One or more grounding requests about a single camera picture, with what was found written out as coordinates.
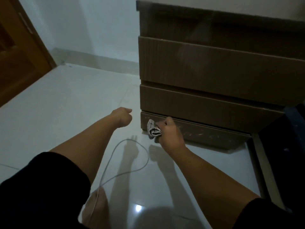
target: door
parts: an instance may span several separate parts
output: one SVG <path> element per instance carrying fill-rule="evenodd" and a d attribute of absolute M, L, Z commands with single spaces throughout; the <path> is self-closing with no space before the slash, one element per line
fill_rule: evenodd
<path fill-rule="evenodd" d="M 0 0 L 0 106 L 55 67 L 18 0 Z"/>

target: white tile floor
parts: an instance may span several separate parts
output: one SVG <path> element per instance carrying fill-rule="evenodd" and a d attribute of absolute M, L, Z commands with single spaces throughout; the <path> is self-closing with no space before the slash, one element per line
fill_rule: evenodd
<path fill-rule="evenodd" d="M 143 224 L 145 228 L 210 228 L 177 165 L 140 129 L 139 84 L 135 75 L 71 64 L 57 67 L 0 108 L 0 163 L 20 169 L 40 152 L 69 139 L 113 109 L 132 108 L 132 123 L 113 134 L 92 185 L 92 191 L 98 187 L 112 150 L 121 140 L 134 138 L 149 150 L 150 161 L 143 170 L 104 186 L 112 228 L 144 228 Z M 245 147 L 233 154 L 188 147 L 260 194 Z M 138 169 L 146 160 L 140 146 L 124 142 L 114 153 L 104 180 Z M 16 171 L 0 165 L 0 182 Z M 137 212 L 136 205 L 142 210 Z"/>

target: black shirt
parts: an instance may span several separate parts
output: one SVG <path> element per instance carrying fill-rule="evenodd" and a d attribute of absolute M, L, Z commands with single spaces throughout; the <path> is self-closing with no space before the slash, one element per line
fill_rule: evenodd
<path fill-rule="evenodd" d="M 0 228 L 85 228 L 78 215 L 90 194 L 90 181 L 71 160 L 53 152 L 33 158 L 0 185 Z M 295 219 L 257 198 L 234 228 L 293 228 Z"/>

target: plaid cloth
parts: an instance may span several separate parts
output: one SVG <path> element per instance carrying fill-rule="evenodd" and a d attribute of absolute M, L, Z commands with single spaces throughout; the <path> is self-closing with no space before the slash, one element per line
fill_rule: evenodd
<path fill-rule="evenodd" d="M 159 137 L 162 136 L 162 131 L 152 119 L 147 122 L 147 133 L 150 139 L 154 138 L 155 143 L 159 143 Z"/>

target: wooden dresser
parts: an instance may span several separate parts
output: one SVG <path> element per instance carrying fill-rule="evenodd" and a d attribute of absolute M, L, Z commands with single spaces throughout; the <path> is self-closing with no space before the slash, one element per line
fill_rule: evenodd
<path fill-rule="evenodd" d="M 305 0 L 137 0 L 141 128 L 236 149 L 305 99 Z"/>

